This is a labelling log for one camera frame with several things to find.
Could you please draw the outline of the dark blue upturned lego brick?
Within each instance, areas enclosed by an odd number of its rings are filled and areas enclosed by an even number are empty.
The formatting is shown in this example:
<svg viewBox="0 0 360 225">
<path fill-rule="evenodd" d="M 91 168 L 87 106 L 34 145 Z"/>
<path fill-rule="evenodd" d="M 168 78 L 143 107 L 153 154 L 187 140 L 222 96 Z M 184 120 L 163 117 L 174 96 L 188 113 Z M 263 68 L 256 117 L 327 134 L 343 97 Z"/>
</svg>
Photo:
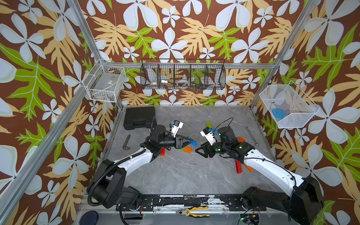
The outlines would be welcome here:
<svg viewBox="0 0 360 225">
<path fill-rule="evenodd" d="M 195 140 L 193 140 L 192 138 L 188 137 L 188 140 L 187 140 L 190 144 L 192 144 L 193 146 L 197 146 L 197 142 Z"/>
</svg>

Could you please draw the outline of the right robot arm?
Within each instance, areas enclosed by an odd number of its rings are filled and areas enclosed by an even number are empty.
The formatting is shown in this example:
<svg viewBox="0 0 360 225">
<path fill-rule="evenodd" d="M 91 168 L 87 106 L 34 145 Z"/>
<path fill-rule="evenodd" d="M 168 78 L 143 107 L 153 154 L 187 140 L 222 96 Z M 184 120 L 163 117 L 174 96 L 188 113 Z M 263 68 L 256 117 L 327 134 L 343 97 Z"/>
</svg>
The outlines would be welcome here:
<svg viewBox="0 0 360 225">
<path fill-rule="evenodd" d="M 310 225 L 324 207 L 319 182 L 308 175 L 297 175 L 264 156 L 248 142 L 241 142 L 227 126 L 219 129 L 220 140 L 206 127 L 200 132 L 207 139 L 196 149 L 205 158 L 227 154 L 270 179 L 282 191 L 271 192 L 249 187 L 241 195 L 241 205 L 246 210 L 266 207 L 282 211 L 300 225 Z"/>
</svg>

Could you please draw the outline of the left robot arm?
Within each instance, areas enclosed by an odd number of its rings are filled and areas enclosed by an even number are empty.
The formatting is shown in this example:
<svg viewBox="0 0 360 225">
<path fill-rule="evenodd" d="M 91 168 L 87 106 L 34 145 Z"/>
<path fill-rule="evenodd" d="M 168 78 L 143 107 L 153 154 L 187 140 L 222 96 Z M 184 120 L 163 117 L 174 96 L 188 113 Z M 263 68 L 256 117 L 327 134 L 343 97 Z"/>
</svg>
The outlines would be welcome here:
<svg viewBox="0 0 360 225">
<path fill-rule="evenodd" d="M 149 136 L 134 154 L 115 161 L 103 160 L 87 187 L 88 205 L 102 205 L 107 209 L 123 205 L 131 210 L 138 209 L 142 193 L 133 187 L 125 187 L 126 177 L 155 160 L 162 149 L 182 149 L 192 144 L 192 138 L 177 134 L 182 127 L 183 123 L 178 120 L 170 122 L 170 130 L 163 125 L 151 126 Z"/>
</svg>

